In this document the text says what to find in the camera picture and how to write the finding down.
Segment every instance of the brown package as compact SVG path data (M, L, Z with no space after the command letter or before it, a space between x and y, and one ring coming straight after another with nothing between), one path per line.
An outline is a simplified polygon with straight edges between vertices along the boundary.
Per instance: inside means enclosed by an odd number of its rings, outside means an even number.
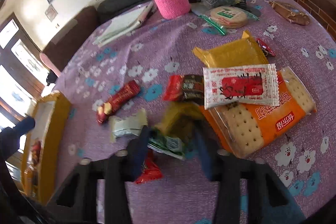
M272 8L287 19L290 23L296 23L299 25L308 25L310 22L309 16L297 10L294 6L289 3L280 2L280 1L270 1L269 4Z

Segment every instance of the orange cracker package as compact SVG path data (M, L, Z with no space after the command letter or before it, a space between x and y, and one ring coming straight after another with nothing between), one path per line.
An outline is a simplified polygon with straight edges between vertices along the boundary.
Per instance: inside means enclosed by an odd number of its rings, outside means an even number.
M277 74L279 106L238 102L217 106L209 110L216 125L205 115L222 146L229 146L236 157L245 158L284 134L305 115L316 112L313 98L289 67Z

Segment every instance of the brown sofa cushion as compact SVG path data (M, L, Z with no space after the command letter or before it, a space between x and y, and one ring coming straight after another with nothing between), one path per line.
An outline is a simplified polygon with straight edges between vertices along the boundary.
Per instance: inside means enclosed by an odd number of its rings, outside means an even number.
M93 6L86 7L50 40L42 53L48 57L54 67L62 72L98 25L96 9Z

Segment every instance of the door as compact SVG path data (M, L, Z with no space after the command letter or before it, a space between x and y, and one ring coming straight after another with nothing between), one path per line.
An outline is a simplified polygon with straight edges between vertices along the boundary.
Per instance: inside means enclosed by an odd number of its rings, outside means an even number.
M31 100L46 86L49 71L39 54L14 14L0 25L0 134L24 118ZM7 160L11 168L21 167L25 141L21 136L20 149Z

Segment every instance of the white snack wrapper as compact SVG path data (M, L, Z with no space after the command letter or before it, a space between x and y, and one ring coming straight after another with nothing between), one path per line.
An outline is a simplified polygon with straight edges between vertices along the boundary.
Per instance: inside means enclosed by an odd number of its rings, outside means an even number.
M204 108L232 102L279 105L275 64L203 68Z

